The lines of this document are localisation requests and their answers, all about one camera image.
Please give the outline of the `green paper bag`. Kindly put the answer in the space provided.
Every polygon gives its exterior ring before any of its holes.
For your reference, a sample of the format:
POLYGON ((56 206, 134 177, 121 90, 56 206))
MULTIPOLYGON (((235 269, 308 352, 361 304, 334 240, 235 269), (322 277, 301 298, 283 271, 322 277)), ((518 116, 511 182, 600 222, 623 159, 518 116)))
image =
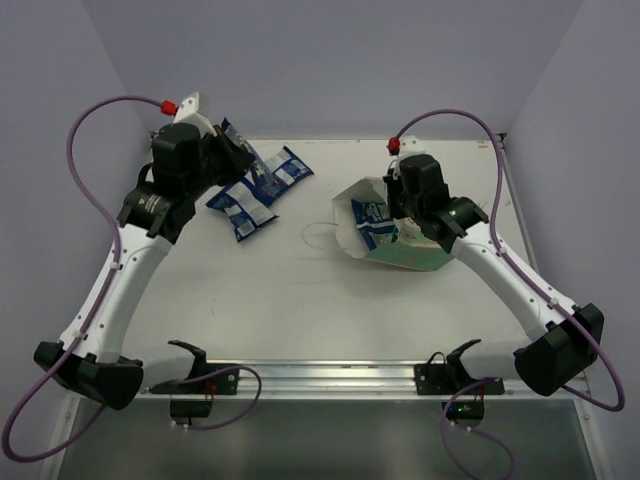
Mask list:
POLYGON ((419 272, 434 272, 452 256, 427 239, 409 218, 391 218, 387 192, 380 177, 364 177, 332 199, 333 231, 329 251, 357 260, 419 272))

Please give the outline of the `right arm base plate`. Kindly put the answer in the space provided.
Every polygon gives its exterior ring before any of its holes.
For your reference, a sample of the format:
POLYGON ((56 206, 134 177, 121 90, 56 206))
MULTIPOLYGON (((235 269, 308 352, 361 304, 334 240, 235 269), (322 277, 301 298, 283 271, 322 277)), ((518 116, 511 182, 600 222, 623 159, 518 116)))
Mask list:
MULTIPOLYGON (((420 396, 453 395, 475 383, 469 376, 456 378, 444 364, 416 364, 413 367, 416 393, 420 396)), ((491 380, 467 392, 475 395, 481 390, 485 395, 503 395, 506 392, 502 380, 491 380)))

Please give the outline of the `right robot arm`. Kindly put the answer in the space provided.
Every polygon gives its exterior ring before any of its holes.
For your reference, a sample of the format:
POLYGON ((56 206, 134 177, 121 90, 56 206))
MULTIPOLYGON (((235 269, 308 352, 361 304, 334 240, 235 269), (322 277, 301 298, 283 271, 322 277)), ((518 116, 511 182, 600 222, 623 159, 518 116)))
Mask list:
POLYGON ((514 315, 525 337, 515 342, 470 340, 447 357, 451 389, 468 392, 482 378, 519 378, 550 396, 597 359, 604 315, 577 305, 542 279, 497 234, 467 197, 452 197, 439 163, 411 155, 383 178, 393 219, 409 218, 430 240, 474 271, 514 315))

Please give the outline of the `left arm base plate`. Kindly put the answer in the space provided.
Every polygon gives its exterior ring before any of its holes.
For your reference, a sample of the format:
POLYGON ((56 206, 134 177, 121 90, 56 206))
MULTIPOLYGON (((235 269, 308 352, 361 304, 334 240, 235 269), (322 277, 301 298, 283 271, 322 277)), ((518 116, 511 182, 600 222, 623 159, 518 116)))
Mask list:
POLYGON ((237 393, 240 369, 237 364, 205 363, 189 374, 186 380, 169 381, 150 388, 151 394, 164 395, 227 395, 237 393))

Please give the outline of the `blue white snack bag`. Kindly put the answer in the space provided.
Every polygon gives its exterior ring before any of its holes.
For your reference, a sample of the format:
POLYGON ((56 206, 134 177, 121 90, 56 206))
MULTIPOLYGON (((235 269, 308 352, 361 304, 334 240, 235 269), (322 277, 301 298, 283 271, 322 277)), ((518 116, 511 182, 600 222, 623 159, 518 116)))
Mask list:
POLYGON ((254 196, 270 206, 313 174, 313 170, 291 148, 283 146, 266 160, 257 158, 245 179, 254 196))

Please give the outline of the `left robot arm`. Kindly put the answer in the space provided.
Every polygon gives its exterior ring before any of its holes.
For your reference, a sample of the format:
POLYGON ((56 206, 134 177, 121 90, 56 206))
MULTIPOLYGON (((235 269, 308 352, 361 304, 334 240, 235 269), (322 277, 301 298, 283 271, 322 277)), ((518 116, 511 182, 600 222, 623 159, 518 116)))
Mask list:
POLYGON ((41 342, 34 360, 62 387, 113 410, 145 389, 175 382, 185 392, 208 379, 206 353, 170 340, 139 356, 123 355, 133 314, 160 263, 213 186, 239 181, 253 156, 218 125, 201 132, 175 122, 152 141, 153 160, 138 176, 117 217, 112 254, 76 319, 55 342, 41 342))

